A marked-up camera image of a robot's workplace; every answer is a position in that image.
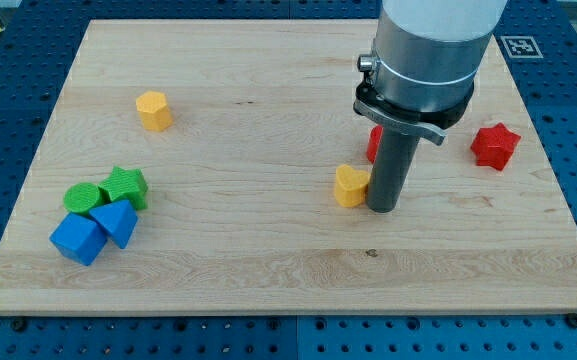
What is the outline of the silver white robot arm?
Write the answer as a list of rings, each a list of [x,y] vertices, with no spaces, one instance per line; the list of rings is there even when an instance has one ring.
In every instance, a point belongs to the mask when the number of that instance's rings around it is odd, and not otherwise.
[[[437,145],[458,122],[506,0],[384,0],[354,110]]]

